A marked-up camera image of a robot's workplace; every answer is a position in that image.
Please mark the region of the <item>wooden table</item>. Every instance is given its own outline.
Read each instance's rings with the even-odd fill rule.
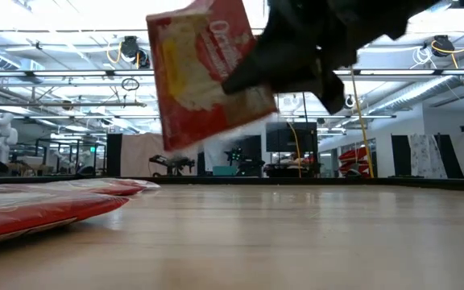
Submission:
[[[0,289],[464,289],[464,192],[165,185],[0,246]]]

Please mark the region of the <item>red packaging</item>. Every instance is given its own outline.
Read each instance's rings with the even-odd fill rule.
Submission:
[[[242,0],[195,0],[146,20],[165,151],[276,112],[267,87],[222,91],[222,81],[255,45]]]
[[[127,201],[125,197],[95,193],[0,193],[0,241],[108,213]]]
[[[158,189],[159,185],[144,180],[122,180],[98,178],[86,180],[55,181],[46,184],[0,184],[0,193],[27,191],[69,191],[79,193],[101,193],[115,196],[130,196],[145,190]]]

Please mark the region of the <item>white curtain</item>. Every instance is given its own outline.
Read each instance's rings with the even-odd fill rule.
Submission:
[[[142,135],[123,135],[121,144],[121,176],[129,177],[149,177],[153,173],[166,174],[166,167],[149,161],[154,155],[162,155],[172,158],[175,154],[185,156],[191,160],[197,159],[197,149],[195,147],[187,150],[174,152],[164,151],[162,135],[146,133]],[[185,176],[196,175],[197,167],[189,172],[189,168],[184,167],[182,174]]]
[[[445,166],[432,135],[408,136],[411,148],[411,174],[424,178],[446,179]]]

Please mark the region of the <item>red box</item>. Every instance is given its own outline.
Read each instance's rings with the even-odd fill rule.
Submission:
[[[267,86],[230,96],[222,91],[222,81],[255,45],[241,0],[196,0],[146,20],[164,150],[276,112]]]

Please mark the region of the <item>white humanoid robot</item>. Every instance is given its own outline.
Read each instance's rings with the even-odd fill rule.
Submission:
[[[15,128],[12,128],[11,126],[11,122],[13,119],[13,114],[0,113],[0,161],[3,164],[8,163],[10,145],[17,144],[17,130]]]

